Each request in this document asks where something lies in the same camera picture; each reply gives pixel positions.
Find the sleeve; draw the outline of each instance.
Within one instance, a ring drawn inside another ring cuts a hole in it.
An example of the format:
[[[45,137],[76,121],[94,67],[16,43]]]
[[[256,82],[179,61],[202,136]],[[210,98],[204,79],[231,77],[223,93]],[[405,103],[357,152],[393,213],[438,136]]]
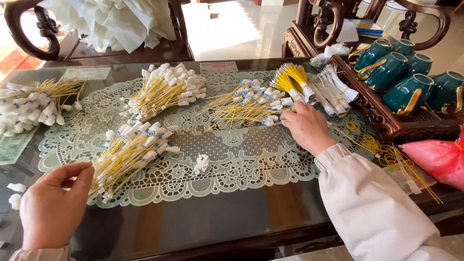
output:
[[[14,252],[10,261],[76,261],[70,257],[70,245],[63,248],[38,249],[24,251],[22,249]]]
[[[390,176],[336,144],[316,157],[322,201],[355,260],[457,260]]]

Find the carved wooden tray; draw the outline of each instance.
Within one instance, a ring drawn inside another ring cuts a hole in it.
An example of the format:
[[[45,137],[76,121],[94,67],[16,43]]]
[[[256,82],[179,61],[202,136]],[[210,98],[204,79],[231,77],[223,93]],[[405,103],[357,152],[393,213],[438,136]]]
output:
[[[379,130],[377,139],[383,144],[401,144],[425,139],[455,140],[464,124],[463,118],[437,113],[434,116],[423,109],[414,110],[409,117],[397,117],[381,101],[380,96],[368,88],[364,81],[357,79],[357,73],[338,55],[332,56],[330,64],[339,66],[340,79],[350,88],[359,92],[354,104],[361,108],[370,125]]]

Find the carved wooden chair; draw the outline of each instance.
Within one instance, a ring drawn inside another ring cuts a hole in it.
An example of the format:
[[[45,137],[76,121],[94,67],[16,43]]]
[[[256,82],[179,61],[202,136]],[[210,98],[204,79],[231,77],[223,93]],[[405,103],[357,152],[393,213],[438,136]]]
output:
[[[356,17],[358,6],[362,0],[300,0],[298,14],[293,26],[287,29],[282,44],[282,57],[311,57],[324,52],[327,45],[335,43],[343,25],[343,18],[368,19],[374,22],[380,16],[383,6],[387,0],[372,0],[367,7],[364,17]],[[450,27],[450,16],[434,7],[426,7],[409,2],[408,0],[395,0],[400,5],[409,9],[405,19],[400,22],[399,30],[403,32],[402,39],[408,39],[411,33],[417,31],[416,12],[435,16],[438,21],[436,33],[423,43],[416,43],[414,50],[424,50],[436,45]],[[318,6],[321,9],[317,15],[311,15],[312,8]],[[330,34],[326,33],[327,25],[333,23]],[[384,34],[384,38],[395,42],[391,36]],[[356,43],[348,43],[354,50],[365,47],[374,39],[359,37]]]
[[[45,13],[44,8],[37,6],[41,1],[17,0],[7,2],[5,20],[16,44],[27,54],[47,61],[44,67],[194,61],[192,51],[188,45],[187,28],[180,6],[181,1],[179,0],[168,0],[177,39],[169,41],[161,38],[159,45],[155,48],[140,46],[130,54],[127,51],[111,51],[109,48],[105,53],[97,52],[93,48],[87,48],[85,43],[80,42],[77,33],[68,34],[60,44],[55,35],[58,33],[56,22]],[[31,8],[34,9],[36,14],[40,35],[49,41],[48,51],[43,51],[34,46],[21,28],[21,14]]]

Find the doily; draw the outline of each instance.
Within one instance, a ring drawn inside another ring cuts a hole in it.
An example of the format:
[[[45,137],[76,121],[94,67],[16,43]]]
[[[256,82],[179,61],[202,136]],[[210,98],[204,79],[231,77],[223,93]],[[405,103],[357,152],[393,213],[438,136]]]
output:
[[[212,97],[230,92],[244,78],[259,79],[266,86],[274,72],[212,73],[203,76],[208,80],[208,97]],[[45,172],[63,164],[95,161],[103,150],[105,132],[118,129],[127,120],[119,116],[125,105],[119,98],[133,96],[141,85],[141,78],[114,84],[83,98],[82,111],[64,113],[67,124],[53,125],[39,145],[42,151],[39,169]],[[171,107],[150,121],[179,125],[179,131],[169,138],[169,145],[179,146],[181,152],[163,153],[147,168],[135,174],[110,202],[104,204],[99,195],[90,204],[102,208],[118,204],[140,206],[162,200],[174,201],[210,193],[308,181],[317,176],[314,156],[296,144],[287,128],[282,125],[251,125],[246,128],[233,125],[230,128],[224,124],[210,128],[210,113],[199,113],[205,106],[206,101],[199,100],[193,105]],[[344,118],[330,118],[329,121],[357,142],[370,132],[358,111],[351,111]],[[350,133],[345,127],[346,121],[356,122],[361,131]],[[330,131],[330,135],[351,152],[359,149],[334,131]],[[209,155],[210,165],[205,173],[194,177],[193,168],[199,154]]]

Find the teal mug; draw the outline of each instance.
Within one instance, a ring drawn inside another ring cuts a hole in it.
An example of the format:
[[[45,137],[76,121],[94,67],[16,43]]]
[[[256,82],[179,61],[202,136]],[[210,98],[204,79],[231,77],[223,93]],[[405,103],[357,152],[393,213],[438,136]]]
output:
[[[462,110],[463,107],[463,85],[464,76],[458,72],[444,72],[432,77],[435,85],[427,105],[434,110],[443,114],[455,113]],[[450,111],[450,105],[456,103],[456,109]]]
[[[392,44],[392,52],[399,52],[402,55],[408,57],[411,56],[414,52],[415,46],[416,44],[411,42],[410,40],[399,39],[398,41]]]
[[[363,80],[369,88],[385,92],[404,70],[407,58],[397,52],[391,52],[358,72],[358,79]]]
[[[383,96],[385,104],[398,116],[407,116],[429,98],[435,81],[416,73],[399,83]]]
[[[401,78],[407,78],[416,73],[420,74],[429,74],[430,69],[432,68],[433,59],[429,56],[421,53],[415,53],[412,56],[408,57],[408,61],[405,64],[405,70]]]
[[[350,55],[348,55],[348,63],[353,66],[356,72],[359,72],[364,67],[373,65],[380,57],[384,57],[389,54],[391,51],[392,44],[385,40],[375,40],[373,43],[369,44],[366,48],[356,50]],[[350,62],[350,58],[358,53],[361,55],[356,61]]]

